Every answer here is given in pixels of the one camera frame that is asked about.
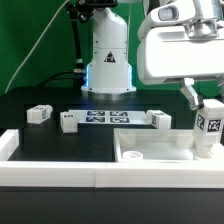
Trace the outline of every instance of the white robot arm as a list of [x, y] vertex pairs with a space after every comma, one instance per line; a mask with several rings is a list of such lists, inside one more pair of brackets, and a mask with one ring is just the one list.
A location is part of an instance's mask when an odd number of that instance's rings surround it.
[[194, 79], [224, 84], [224, 28], [220, 0], [163, 1], [146, 14], [138, 36], [138, 73], [144, 84], [179, 82], [190, 108], [198, 109], [194, 125], [196, 158], [213, 158], [224, 124], [224, 104], [200, 100]]
[[153, 9], [138, 32], [141, 81], [220, 79], [224, 75], [222, 19], [220, 0], [177, 0]]

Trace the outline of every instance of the green wall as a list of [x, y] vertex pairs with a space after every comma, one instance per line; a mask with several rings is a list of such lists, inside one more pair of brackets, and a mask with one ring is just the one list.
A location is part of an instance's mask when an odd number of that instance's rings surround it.
[[[24, 60], [30, 49], [51, 20], [63, 0], [1, 0], [0, 1], [0, 94]], [[178, 89], [172, 85], [143, 85], [137, 76], [136, 51], [139, 45], [138, 28], [143, 20], [141, 3], [120, 4], [113, 9], [128, 21], [131, 11], [129, 63], [133, 66], [133, 84], [138, 89]], [[84, 62], [92, 57], [91, 21], [79, 24], [81, 49]], [[66, 10], [62, 10], [37, 49], [25, 64], [13, 82], [12, 88], [18, 86], [36, 86], [48, 76], [75, 67], [75, 48], [72, 30]], [[70, 82], [58, 83], [57, 86], [71, 86]], [[218, 94], [215, 82], [196, 83], [198, 91], [209, 96]]]

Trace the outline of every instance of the small white cube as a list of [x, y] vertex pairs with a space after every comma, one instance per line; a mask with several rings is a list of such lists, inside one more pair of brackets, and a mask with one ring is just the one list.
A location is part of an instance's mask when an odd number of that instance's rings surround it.
[[61, 128], [64, 133], [78, 132], [78, 120], [76, 116], [70, 112], [62, 112], [60, 114]]
[[27, 110], [27, 123], [41, 124], [51, 117], [53, 108], [50, 105], [38, 105]]
[[161, 110], [148, 110], [146, 116], [151, 125], [157, 129], [170, 129], [172, 117]]

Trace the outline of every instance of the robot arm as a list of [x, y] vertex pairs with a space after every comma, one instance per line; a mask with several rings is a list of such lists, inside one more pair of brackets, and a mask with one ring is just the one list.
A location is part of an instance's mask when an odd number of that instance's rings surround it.
[[[150, 85], [185, 78], [223, 80], [222, 19], [220, 0], [177, 0], [149, 12], [138, 33], [141, 81]], [[182, 92], [194, 95], [188, 87], [182, 85]]]

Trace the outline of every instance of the cable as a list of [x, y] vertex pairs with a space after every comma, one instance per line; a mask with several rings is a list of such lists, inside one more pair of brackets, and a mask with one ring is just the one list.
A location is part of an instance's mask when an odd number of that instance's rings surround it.
[[63, 71], [63, 72], [58, 72], [50, 77], [48, 77], [46, 80], [42, 81], [38, 87], [43, 87], [47, 82], [49, 82], [50, 80], [58, 77], [58, 76], [61, 76], [61, 75], [66, 75], [66, 74], [74, 74], [74, 71]]
[[52, 17], [52, 19], [50, 20], [50, 22], [48, 23], [48, 25], [46, 26], [46, 28], [44, 29], [43, 33], [40, 35], [40, 37], [38, 38], [37, 42], [34, 44], [34, 46], [32, 47], [32, 49], [30, 50], [29, 54], [26, 56], [26, 58], [23, 60], [23, 62], [21, 63], [21, 65], [17, 68], [17, 70], [15, 71], [14, 75], [12, 76], [12, 78], [10, 79], [7, 88], [5, 90], [5, 93], [7, 93], [11, 87], [12, 82], [14, 81], [14, 79], [16, 78], [16, 76], [18, 75], [18, 73], [20, 72], [20, 70], [22, 69], [22, 67], [25, 65], [25, 63], [28, 61], [28, 59], [30, 58], [30, 56], [32, 55], [32, 53], [34, 52], [34, 50], [36, 49], [36, 47], [38, 46], [38, 44], [40, 43], [40, 41], [42, 40], [43, 36], [45, 35], [45, 33], [48, 31], [49, 27], [51, 26], [51, 24], [54, 22], [55, 18], [57, 17], [57, 15], [59, 14], [59, 12], [62, 10], [62, 8], [69, 2], [70, 0], [66, 0], [61, 7], [57, 10], [57, 12], [54, 14], [54, 16]]
[[52, 79], [46, 80], [45, 83], [41, 87], [43, 87], [45, 84], [47, 84], [48, 82], [51, 82], [51, 81], [74, 80], [74, 79], [80, 79], [80, 77], [73, 77], [73, 78], [52, 78]]

